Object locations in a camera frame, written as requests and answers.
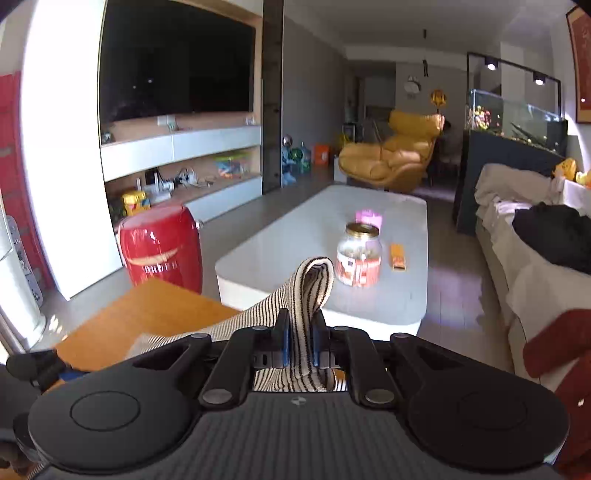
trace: orange snack bar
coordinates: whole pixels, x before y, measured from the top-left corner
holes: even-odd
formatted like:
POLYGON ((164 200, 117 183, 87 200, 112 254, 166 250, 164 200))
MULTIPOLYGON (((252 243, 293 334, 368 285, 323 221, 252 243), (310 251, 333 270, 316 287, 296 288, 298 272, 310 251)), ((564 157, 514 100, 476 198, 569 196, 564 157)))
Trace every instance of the orange snack bar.
POLYGON ((392 270, 406 270, 406 259, 402 245, 390 244, 390 265, 392 265, 392 270))

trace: television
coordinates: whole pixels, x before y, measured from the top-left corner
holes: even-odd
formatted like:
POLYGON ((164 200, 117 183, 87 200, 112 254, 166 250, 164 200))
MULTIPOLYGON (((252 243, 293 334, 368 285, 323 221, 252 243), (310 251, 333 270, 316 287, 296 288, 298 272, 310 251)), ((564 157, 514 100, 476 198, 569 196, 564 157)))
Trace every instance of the television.
POLYGON ((108 0, 102 125, 175 113, 252 112, 255 29, 174 0, 108 0))

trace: orange box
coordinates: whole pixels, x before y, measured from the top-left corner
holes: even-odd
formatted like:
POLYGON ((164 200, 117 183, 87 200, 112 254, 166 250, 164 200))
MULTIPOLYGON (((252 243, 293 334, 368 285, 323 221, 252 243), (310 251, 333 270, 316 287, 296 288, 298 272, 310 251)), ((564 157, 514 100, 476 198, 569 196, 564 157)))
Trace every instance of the orange box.
POLYGON ((390 244, 390 265, 392 270, 406 270, 406 258, 402 245, 390 244))
POLYGON ((314 145, 312 163, 325 167, 329 164, 330 147, 328 145, 314 145))

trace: sofa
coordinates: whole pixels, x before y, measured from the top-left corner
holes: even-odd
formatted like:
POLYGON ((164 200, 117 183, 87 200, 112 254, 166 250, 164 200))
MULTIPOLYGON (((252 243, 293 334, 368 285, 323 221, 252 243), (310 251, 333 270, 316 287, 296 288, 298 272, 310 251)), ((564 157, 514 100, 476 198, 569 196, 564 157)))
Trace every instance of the sofa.
POLYGON ((501 306, 515 374, 555 392, 571 417, 558 465, 569 478, 591 472, 591 275, 554 265, 513 228, 515 212, 546 203, 591 216, 591 190, 532 171, 488 164, 476 185, 476 237, 501 306), (569 316, 579 316, 576 328, 569 316))

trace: white sofa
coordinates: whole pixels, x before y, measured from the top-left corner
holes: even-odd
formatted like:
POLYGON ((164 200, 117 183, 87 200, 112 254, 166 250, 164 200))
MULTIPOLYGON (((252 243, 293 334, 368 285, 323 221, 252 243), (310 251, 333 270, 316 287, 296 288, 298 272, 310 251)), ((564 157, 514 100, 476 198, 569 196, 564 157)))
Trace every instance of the white sofa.
POLYGON ((480 204, 476 237, 499 297, 515 373, 555 391, 576 361, 534 379, 525 369, 523 348, 562 313, 591 309, 591 275, 550 264, 522 242, 511 223, 516 209, 540 201, 568 205, 591 216, 591 190, 492 165, 483 170, 475 197, 480 204))

